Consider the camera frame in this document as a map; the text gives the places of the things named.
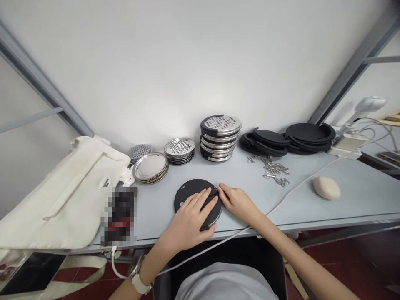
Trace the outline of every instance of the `white table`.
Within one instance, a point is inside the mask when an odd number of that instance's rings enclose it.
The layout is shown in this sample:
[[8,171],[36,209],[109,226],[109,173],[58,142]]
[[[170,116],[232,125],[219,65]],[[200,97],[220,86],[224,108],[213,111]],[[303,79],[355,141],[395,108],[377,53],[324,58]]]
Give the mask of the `white table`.
[[[306,177],[337,157],[321,152],[302,156],[288,154],[279,162],[289,168],[285,177],[290,185],[285,188],[273,179],[262,175],[263,163],[249,164],[249,153],[236,147],[233,156],[226,162],[209,162],[201,157],[197,148],[193,160],[184,166],[170,166],[168,174],[160,182],[138,187],[137,217],[133,235],[136,239],[121,244],[120,248],[144,247],[154,244],[167,228],[174,216],[174,197],[178,188],[186,181],[201,178],[217,185],[225,182],[229,186],[242,188],[258,208],[267,212],[278,203],[284,194]],[[326,167],[318,175],[334,179],[341,188],[338,200],[325,200],[318,196],[309,180],[296,189],[269,218],[282,230],[310,230],[372,222],[400,220],[400,181],[375,170],[357,160],[341,159]],[[214,239],[223,239],[243,229],[245,224],[231,215],[225,208],[217,221]],[[100,228],[93,241],[85,248],[73,253],[110,250],[100,247]],[[255,235],[248,230],[243,235]]]

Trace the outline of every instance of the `phone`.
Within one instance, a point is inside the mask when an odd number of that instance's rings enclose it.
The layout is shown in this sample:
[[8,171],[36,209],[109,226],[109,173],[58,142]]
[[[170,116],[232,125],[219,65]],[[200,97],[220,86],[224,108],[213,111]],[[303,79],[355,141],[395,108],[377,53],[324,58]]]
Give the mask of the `phone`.
[[400,167],[400,152],[396,152],[399,153],[399,155],[396,155],[392,152],[381,152],[378,154],[378,156],[384,160],[387,160],[388,162],[394,164],[394,165],[398,165]]
[[0,291],[0,296],[46,289],[66,257],[66,255],[33,252]]
[[135,206],[138,196],[137,187],[116,187],[109,206],[111,214],[103,218],[104,236],[102,246],[118,245],[130,238]]

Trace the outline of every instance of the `white lamp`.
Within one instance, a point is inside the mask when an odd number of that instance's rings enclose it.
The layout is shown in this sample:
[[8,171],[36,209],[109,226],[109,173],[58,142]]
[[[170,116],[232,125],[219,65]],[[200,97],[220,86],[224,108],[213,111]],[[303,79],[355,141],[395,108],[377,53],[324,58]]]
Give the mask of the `white lamp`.
[[358,119],[365,118],[369,113],[374,113],[380,110],[388,101],[387,98],[371,96],[363,98],[355,107],[355,113],[347,120],[346,123],[340,128],[337,132],[338,135],[341,135],[346,129],[352,126]]

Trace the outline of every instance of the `white tote bag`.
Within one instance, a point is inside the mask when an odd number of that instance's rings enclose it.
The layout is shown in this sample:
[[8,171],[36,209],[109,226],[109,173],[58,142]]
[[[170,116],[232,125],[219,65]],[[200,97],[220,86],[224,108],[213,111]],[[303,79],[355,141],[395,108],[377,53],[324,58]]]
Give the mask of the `white tote bag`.
[[0,220],[0,249],[79,249],[100,226],[108,202],[130,158],[94,137],[78,137],[72,152]]

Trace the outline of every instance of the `gray metal frame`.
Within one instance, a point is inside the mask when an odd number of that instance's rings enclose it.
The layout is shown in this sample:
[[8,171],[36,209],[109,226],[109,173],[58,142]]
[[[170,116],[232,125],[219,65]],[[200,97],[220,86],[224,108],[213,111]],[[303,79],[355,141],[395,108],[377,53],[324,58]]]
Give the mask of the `gray metal frame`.
[[349,228],[341,229],[326,235],[311,238],[299,243],[301,248],[313,247],[317,245],[322,245],[326,243],[337,242],[339,240],[345,240],[348,238],[355,238],[358,236],[368,235],[372,233],[379,233],[382,231],[399,229],[400,222],[383,222],[376,224],[366,224],[360,226],[352,226]]
[[38,113],[23,120],[0,125],[0,133],[57,113],[69,126],[76,130],[78,134],[93,135],[93,131],[68,104],[66,99],[49,81],[1,22],[0,55],[51,108],[48,111]]
[[400,5],[392,0],[337,77],[309,123],[323,123],[370,64],[400,62],[400,56],[376,57],[399,29]]

